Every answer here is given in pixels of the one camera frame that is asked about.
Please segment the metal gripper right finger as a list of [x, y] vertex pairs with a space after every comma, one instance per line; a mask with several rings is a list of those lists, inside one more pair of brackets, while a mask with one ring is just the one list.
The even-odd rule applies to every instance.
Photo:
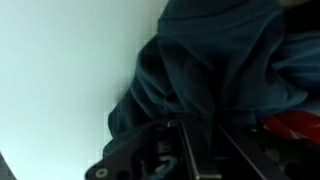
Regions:
[[232, 123], [214, 125], [214, 159], [221, 180], [284, 180], [284, 173]]

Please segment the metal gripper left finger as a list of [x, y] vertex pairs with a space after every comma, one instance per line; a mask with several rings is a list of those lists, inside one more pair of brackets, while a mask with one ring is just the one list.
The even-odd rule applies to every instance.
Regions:
[[171, 120], [167, 126], [178, 129], [187, 180], [222, 180], [200, 125], [195, 120]]

